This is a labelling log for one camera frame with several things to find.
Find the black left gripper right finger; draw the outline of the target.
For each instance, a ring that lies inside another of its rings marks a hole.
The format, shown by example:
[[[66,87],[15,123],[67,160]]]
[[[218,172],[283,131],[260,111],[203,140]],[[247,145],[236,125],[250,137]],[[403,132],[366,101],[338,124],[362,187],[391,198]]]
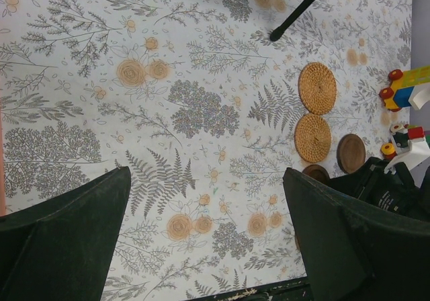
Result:
[[[429,299],[429,213],[385,211],[292,168],[284,191],[315,300]]]

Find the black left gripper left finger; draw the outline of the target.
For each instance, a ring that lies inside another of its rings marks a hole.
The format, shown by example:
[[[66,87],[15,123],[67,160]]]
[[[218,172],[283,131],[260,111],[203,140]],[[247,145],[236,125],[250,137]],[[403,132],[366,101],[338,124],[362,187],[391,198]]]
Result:
[[[2,300],[100,300],[131,187],[117,167],[1,217]]]

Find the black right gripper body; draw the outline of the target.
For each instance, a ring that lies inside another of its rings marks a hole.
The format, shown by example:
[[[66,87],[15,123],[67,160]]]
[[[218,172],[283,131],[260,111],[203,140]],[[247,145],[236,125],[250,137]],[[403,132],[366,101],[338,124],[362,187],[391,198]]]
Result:
[[[413,219],[428,219],[424,191],[419,189],[404,163],[385,172],[387,160],[370,157],[357,171],[331,179],[331,188],[378,207]]]

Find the dark walnut coaster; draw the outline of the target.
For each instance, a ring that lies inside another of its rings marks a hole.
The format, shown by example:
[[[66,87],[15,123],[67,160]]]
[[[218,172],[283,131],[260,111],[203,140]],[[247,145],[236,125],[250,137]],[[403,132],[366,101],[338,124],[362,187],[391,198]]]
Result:
[[[363,140],[356,134],[347,134],[337,147],[337,162],[340,169],[347,173],[354,173],[366,161],[366,148]]]
[[[325,185],[327,185],[328,182],[330,181],[330,177],[329,177],[327,170],[324,167],[317,165],[317,164],[312,164],[312,165],[305,167],[302,170],[302,172],[303,172],[303,174],[305,174],[305,175],[307,175],[307,176],[309,176],[309,177],[311,177],[311,178],[313,178],[313,179],[315,179],[315,180],[317,180],[317,181],[319,181]]]

